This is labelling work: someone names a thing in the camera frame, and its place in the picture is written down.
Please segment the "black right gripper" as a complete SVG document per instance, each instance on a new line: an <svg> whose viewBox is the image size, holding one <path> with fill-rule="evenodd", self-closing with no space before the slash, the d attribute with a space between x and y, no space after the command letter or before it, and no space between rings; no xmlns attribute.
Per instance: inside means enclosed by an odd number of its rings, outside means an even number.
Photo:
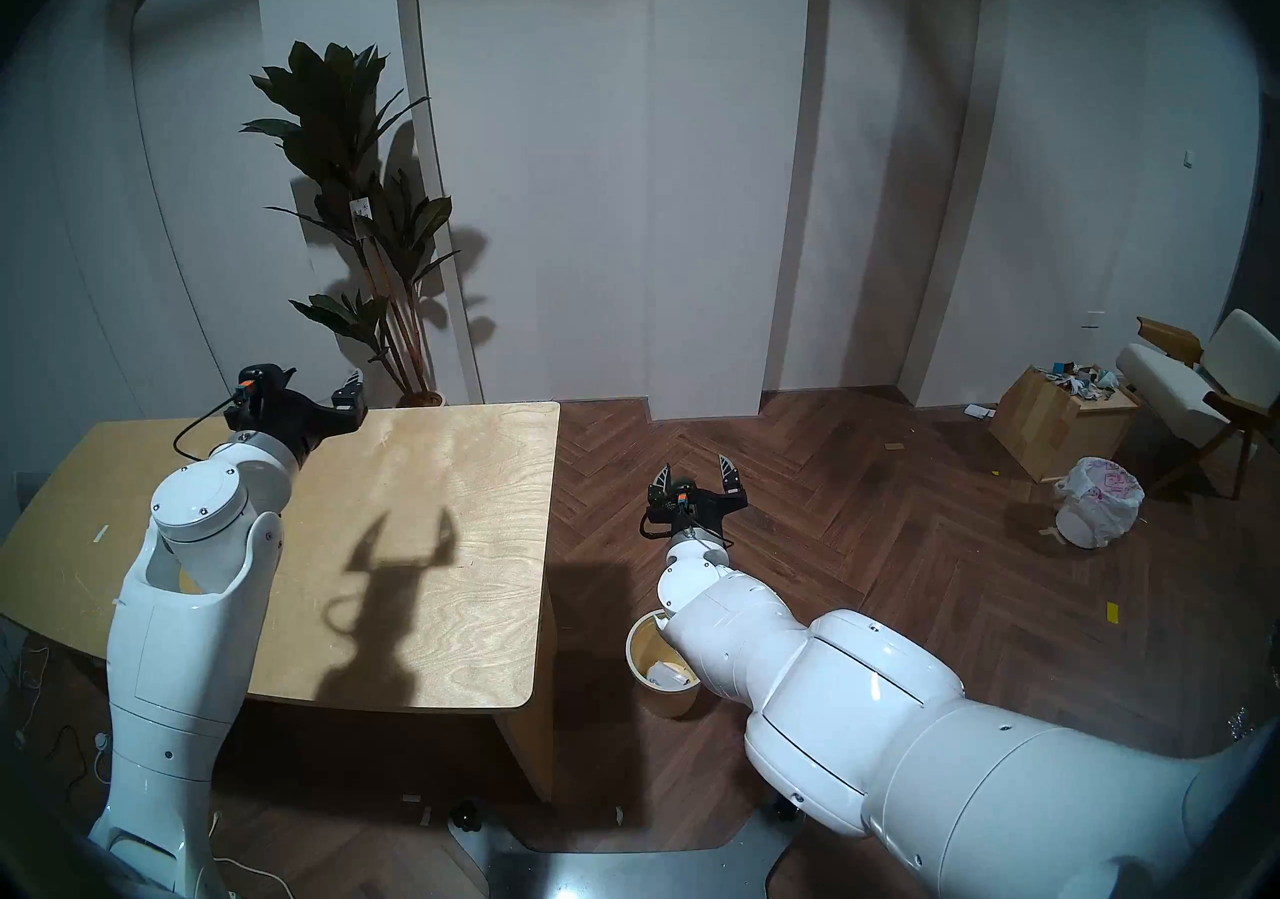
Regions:
<svg viewBox="0 0 1280 899"><path fill-rule="evenodd" d="M722 493L700 487L672 487L672 467L663 466L646 490L645 524L666 524L667 531L645 530L646 540L666 540L686 529L701 529L722 547L733 547L723 534L723 519L749 506L739 467L718 456Z"/></svg>

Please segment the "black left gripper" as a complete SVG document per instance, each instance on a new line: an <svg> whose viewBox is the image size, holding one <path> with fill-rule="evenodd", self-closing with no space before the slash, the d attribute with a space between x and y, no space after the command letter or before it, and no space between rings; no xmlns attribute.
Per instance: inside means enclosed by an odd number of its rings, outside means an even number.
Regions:
<svg viewBox="0 0 1280 899"><path fill-rule="evenodd" d="M294 373L296 368L278 369L278 387L288 387ZM352 369L332 393L332 406L319 405L297 392L238 393L228 405L228 428L236 433L273 437L296 460L307 460L324 441L356 433L367 414L364 374Z"/></svg>

